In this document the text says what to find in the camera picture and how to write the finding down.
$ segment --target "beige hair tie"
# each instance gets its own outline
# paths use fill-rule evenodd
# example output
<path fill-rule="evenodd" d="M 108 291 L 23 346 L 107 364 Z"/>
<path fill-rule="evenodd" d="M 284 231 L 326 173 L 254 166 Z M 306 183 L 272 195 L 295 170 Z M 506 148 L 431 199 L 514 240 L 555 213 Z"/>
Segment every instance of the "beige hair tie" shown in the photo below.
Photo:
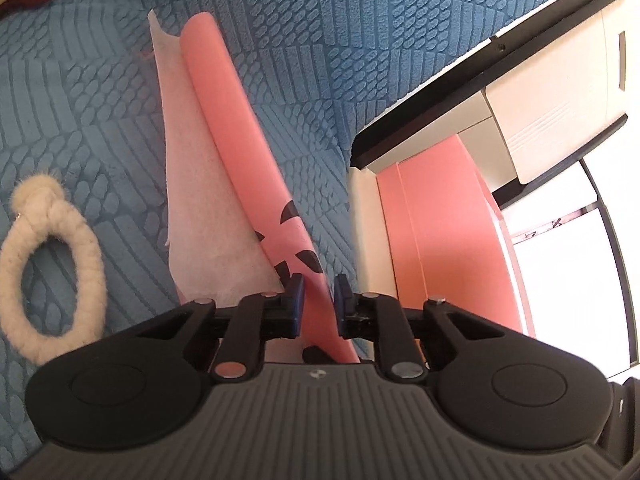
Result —
<path fill-rule="evenodd" d="M 102 255 L 94 232 L 52 176 L 35 175 L 21 183 L 11 208 L 18 217 L 0 250 L 0 327 L 20 354 L 41 365 L 102 336 L 107 305 Z M 39 333 L 22 307 L 24 266 L 49 236 L 69 245 L 78 276 L 73 326 L 60 337 Z"/>

